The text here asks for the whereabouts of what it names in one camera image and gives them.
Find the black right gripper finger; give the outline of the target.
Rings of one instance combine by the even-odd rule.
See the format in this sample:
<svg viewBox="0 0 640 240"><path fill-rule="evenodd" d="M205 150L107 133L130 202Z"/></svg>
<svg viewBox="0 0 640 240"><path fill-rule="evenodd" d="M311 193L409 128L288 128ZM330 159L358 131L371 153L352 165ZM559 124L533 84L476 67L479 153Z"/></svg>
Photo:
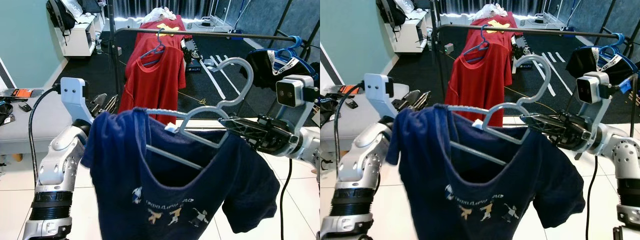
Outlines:
<svg viewBox="0 0 640 240"><path fill-rule="evenodd" d="M266 131L266 126L251 119L231 116L228 118L218 118L218 122L229 131L237 132L258 132Z"/></svg>
<svg viewBox="0 0 640 240"><path fill-rule="evenodd" d="M560 123L559 125L553 123L533 123L532 129L534 131L540 132L551 141L554 146L557 147L568 147L569 142L566 137L567 128L569 128L568 123Z"/></svg>
<svg viewBox="0 0 640 240"><path fill-rule="evenodd" d="M540 130L560 130L566 128L565 123L558 119L557 115L530 113L520 115L519 119L529 128Z"/></svg>
<svg viewBox="0 0 640 240"><path fill-rule="evenodd" d="M266 137L269 129L265 125L236 125L231 126L231 131L240 137L244 137L256 150L268 149Z"/></svg>

